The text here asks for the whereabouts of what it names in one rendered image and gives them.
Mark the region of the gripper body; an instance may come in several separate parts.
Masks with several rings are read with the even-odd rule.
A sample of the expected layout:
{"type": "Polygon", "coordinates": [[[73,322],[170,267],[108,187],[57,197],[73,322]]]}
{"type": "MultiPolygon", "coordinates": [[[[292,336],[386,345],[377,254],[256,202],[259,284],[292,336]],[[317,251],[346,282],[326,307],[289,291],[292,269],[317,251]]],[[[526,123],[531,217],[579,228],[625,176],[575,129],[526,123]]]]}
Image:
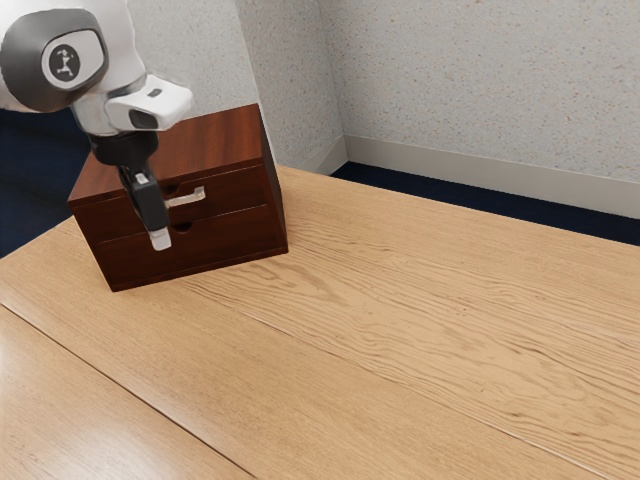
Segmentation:
{"type": "Polygon", "coordinates": [[[159,146],[155,131],[130,131],[113,136],[88,136],[95,158],[109,166],[141,168],[159,146]]]}

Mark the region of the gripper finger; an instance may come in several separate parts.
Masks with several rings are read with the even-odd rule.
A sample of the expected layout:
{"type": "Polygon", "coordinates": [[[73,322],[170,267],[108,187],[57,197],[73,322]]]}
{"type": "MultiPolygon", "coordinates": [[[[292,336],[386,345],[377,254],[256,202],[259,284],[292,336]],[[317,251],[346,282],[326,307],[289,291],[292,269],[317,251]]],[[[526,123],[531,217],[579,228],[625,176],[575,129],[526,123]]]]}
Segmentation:
{"type": "Polygon", "coordinates": [[[169,216],[161,188],[151,170],[145,166],[140,171],[118,167],[119,178],[128,197],[149,234],[155,251],[171,247],[169,216]]]}

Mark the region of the dark brown wooden drawer cabinet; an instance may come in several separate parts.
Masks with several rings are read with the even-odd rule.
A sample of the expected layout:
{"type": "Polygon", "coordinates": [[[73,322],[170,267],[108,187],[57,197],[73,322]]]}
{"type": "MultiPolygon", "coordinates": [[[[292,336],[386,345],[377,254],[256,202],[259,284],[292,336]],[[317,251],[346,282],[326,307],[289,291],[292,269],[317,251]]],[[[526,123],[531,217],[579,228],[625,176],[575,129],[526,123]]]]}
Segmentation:
{"type": "Polygon", "coordinates": [[[69,208],[114,291],[288,250],[281,188],[258,105],[183,120],[149,165],[169,202],[170,248],[157,251],[115,168],[89,156],[69,208]]]}

